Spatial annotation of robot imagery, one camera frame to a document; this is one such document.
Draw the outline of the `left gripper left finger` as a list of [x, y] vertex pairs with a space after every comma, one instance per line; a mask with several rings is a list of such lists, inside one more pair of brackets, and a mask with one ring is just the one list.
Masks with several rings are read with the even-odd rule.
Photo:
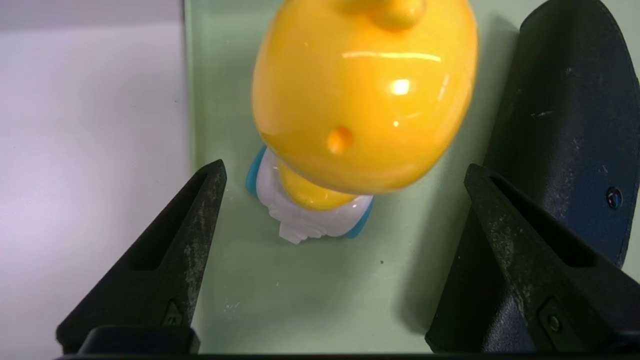
[[57, 326], [64, 353], [196, 353], [191, 323], [227, 172], [221, 159], [185, 183]]

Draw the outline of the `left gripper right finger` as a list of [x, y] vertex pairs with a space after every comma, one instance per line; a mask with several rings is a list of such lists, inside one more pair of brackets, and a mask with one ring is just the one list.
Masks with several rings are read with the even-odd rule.
[[541, 353], [639, 354], [639, 284], [489, 168], [464, 186]]

